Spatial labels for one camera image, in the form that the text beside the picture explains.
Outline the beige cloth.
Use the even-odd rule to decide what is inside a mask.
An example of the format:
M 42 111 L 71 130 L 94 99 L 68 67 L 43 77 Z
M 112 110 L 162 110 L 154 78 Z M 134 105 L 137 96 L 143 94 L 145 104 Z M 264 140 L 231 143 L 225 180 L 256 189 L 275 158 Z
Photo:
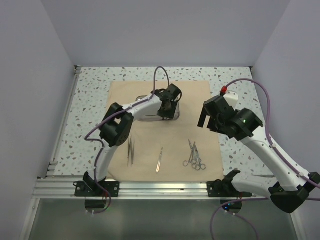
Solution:
M 208 182 L 224 177 L 218 134 L 198 127 L 203 103 L 211 96 L 207 81 L 176 81 L 182 91 L 180 116 L 168 121 L 135 121 L 130 135 L 135 141 L 134 164 L 127 166 L 128 145 L 115 152 L 107 178 L 119 182 Z M 196 144 L 205 170 L 183 166 Z M 163 155 L 156 173 L 161 148 Z

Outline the steel surgical scissors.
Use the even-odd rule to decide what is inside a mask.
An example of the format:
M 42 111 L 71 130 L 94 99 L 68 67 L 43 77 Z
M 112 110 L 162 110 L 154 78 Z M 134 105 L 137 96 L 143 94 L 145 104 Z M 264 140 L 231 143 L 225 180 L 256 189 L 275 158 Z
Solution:
M 188 163 L 192 166 L 193 169 L 195 169 L 196 171 L 199 171 L 201 169 L 201 167 L 198 162 L 198 158 L 196 156 L 195 144 L 192 144 L 190 140 L 188 142 L 189 142 L 189 146 L 190 146 L 190 150 L 191 150 L 191 154 L 190 154 Z

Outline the steel tweezers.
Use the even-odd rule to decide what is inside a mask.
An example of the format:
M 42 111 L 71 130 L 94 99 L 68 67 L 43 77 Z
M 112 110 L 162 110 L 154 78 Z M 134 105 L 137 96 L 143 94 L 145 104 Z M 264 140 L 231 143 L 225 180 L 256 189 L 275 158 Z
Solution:
M 129 164 L 132 167 L 133 164 L 133 141 L 129 141 Z
M 131 141 L 131 166 L 134 164 L 134 159 L 135 159 L 135 140 Z

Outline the steel scalpel handle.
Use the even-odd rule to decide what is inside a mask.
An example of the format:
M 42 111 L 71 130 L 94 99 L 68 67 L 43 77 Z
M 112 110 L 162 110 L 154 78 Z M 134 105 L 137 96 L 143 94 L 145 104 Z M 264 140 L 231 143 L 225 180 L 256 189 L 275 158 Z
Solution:
M 162 161 L 162 157 L 163 157 L 163 147 L 161 147 L 161 151 L 160 151 L 160 154 L 159 154 L 159 158 L 158 158 L 158 162 L 157 162 L 157 166 L 156 166 L 156 174 L 159 173 L 160 171 L 160 167 L 161 167 L 161 161 Z

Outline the steel forceps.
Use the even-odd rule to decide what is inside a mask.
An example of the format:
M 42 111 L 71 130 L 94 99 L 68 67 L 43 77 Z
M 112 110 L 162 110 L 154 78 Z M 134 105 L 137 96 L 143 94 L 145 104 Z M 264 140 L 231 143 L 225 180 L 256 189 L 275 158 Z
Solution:
M 127 140 L 127 167 L 129 167 L 129 142 L 131 140 L 131 136 L 128 137 L 128 140 Z

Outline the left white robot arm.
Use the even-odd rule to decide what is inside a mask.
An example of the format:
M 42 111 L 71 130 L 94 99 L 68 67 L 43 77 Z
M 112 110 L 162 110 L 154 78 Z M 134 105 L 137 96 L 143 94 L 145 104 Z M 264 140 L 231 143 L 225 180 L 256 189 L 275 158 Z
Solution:
M 134 121 L 148 115 L 172 120 L 181 98 L 182 91 L 176 85 L 170 84 L 165 89 L 154 89 L 149 95 L 135 102 L 125 105 L 113 103 L 102 122 L 84 138 L 86 141 L 101 143 L 93 169 L 85 172 L 83 176 L 87 192 L 95 197 L 103 193 L 102 181 L 107 177 L 108 167 L 118 147 L 129 138 Z

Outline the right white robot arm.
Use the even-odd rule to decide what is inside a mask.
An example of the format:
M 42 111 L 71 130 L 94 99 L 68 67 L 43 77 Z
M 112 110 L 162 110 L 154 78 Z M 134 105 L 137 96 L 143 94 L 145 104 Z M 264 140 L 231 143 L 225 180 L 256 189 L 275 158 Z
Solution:
M 198 121 L 202 128 L 234 138 L 249 148 L 273 173 L 274 179 L 244 176 L 233 169 L 222 180 L 207 182 L 208 196 L 240 197 L 247 193 L 270 199 L 281 211 L 291 214 L 310 196 L 320 182 L 317 172 L 308 172 L 297 164 L 281 147 L 270 143 L 262 120 L 251 110 L 234 109 L 222 95 L 203 103 Z

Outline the steel instrument tray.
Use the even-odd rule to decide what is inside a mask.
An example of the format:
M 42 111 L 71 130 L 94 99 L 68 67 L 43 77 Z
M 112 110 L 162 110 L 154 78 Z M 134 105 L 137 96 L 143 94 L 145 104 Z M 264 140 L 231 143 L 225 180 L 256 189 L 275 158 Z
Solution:
M 180 105 L 178 102 L 176 112 L 173 119 L 164 119 L 157 116 L 157 112 L 161 107 L 160 99 L 154 94 L 149 94 L 144 98 L 141 98 L 131 105 L 129 111 L 135 121 L 140 122 L 159 122 L 159 121 L 175 121 L 180 117 Z

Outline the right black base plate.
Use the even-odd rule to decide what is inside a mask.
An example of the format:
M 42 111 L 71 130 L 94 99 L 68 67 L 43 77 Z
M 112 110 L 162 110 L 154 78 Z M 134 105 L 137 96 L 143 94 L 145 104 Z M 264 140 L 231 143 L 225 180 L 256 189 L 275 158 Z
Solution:
M 215 180 L 206 183 L 207 194 L 210 198 L 250 198 L 249 192 L 240 192 L 235 189 L 230 180 Z

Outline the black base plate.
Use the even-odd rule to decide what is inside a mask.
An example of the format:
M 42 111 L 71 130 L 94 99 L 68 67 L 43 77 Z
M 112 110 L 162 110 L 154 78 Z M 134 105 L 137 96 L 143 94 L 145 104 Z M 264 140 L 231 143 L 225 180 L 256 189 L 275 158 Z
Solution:
M 249 192 L 240 192 L 235 189 L 230 180 L 215 180 L 206 183 L 207 194 L 210 198 L 250 198 Z
M 120 190 L 120 182 L 118 181 L 102 181 L 99 183 L 105 190 L 108 191 L 108 196 L 118 197 Z M 75 181 L 73 183 L 75 187 L 74 195 L 76 197 L 102 197 L 106 196 L 106 192 L 98 186 L 94 186 L 93 189 L 89 188 L 84 181 Z

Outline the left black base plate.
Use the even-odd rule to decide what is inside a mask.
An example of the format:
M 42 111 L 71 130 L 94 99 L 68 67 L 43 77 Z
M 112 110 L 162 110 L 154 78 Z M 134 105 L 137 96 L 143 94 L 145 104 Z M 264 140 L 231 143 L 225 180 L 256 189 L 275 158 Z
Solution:
M 118 181 L 102 181 L 99 183 L 105 190 L 108 191 L 108 196 L 118 197 L 120 190 L 120 182 Z M 74 195 L 76 197 L 102 197 L 106 196 L 106 192 L 98 186 L 94 186 L 93 189 L 89 188 L 84 181 L 75 181 L 73 183 L 75 187 Z

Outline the aluminium rail frame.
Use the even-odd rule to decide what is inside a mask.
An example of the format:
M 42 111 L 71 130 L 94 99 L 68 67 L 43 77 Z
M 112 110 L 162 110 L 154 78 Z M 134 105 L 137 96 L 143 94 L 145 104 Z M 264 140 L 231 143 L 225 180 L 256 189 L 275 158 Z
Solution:
M 85 113 L 83 108 L 93 109 L 96 104 L 98 107 L 102 107 L 102 101 L 107 100 L 107 91 L 113 82 L 147 81 L 149 83 L 152 80 L 150 80 L 152 70 L 151 67 L 77 67 L 75 83 L 72 85 L 57 146 L 51 157 L 52 160 L 49 162 L 45 178 L 36 180 L 31 204 L 19 240 L 31 239 L 36 213 L 40 213 L 41 199 L 76 199 L 75 187 L 72 183 L 81 180 L 89 164 L 91 165 L 95 160 L 96 155 L 90 154 L 91 150 L 94 151 L 95 146 L 93 143 L 87 143 L 83 140 L 85 133 L 91 130 L 87 126 L 84 127 L 84 121 L 89 119 L 91 110 L 89 113 Z M 172 81 L 176 83 L 180 81 L 205 81 L 208 82 L 211 92 L 233 79 L 252 78 L 250 67 L 168 67 L 167 72 L 171 83 Z M 233 91 L 236 90 L 235 94 L 241 98 L 244 97 L 238 104 L 245 108 L 253 107 L 254 112 L 262 117 L 262 108 L 253 83 L 244 83 L 244 89 L 240 90 L 238 90 L 239 87 L 236 87 L 235 85 L 232 87 Z M 224 174 L 237 168 L 244 174 L 242 178 L 253 176 L 253 180 L 275 181 L 276 178 L 266 166 L 263 166 L 256 154 L 253 154 L 245 146 L 240 147 L 235 140 L 226 140 L 225 138 L 221 135 L 218 137 L 219 143 L 222 144 L 219 150 Z M 78 149 L 90 150 L 90 155 L 80 153 L 71 155 L 71 152 Z M 145 196 L 151 199 L 156 199 L 156 197 L 164 199 L 185 197 L 187 200 L 196 199 L 196 197 L 209 199 L 204 181 L 124 182 L 120 184 L 119 193 L 119 199 L 123 197 L 142 199 Z

